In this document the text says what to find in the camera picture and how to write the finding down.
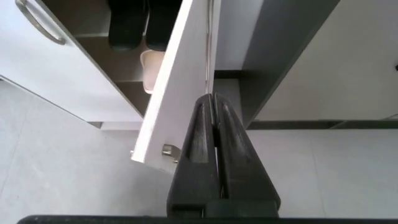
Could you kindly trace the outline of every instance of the baseboard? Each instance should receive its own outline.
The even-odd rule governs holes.
[[[300,129],[398,129],[398,121],[253,121],[247,128],[247,130]]]

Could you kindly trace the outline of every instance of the white slipper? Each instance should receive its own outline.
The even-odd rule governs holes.
[[[165,52],[146,50],[141,53],[140,60],[143,72],[144,90],[148,94],[154,91],[157,75],[162,65]]]

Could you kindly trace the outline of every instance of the cabinet door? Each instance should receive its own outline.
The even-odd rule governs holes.
[[[1,1],[0,12],[0,75],[6,80],[85,121],[142,121],[40,0]]]
[[[206,85],[211,85],[206,83],[206,70],[208,80],[213,78],[220,2],[214,2],[208,27],[211,3],[182,2],[132,153],[134,161],[167,172],[175,169],[173,159],[162,156],[162,147],[164,144],[182,147],[194,104],[206,93]]]

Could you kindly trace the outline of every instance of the black shoe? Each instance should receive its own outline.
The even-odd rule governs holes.
[[[182,0],[148,0],[149,21],[146,32],[148,48],[166,51],[181,2]]]
[[[139,46],[147,19],[146,0],[108,0],[111,8],[109,44],[113,50]]]

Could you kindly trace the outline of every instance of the open cabinet door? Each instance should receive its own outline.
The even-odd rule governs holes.
[[[208,27],[212,3],[183,0],[132,160],[174,172],[173,159],[163,156],[162,148],[164,144],[182,147],[195,102],[206,93],[206,73],[208,79],[213,78],[214,60],[209,57],[215,45],[207,51],[214,44],[208,37],[216,35]]]

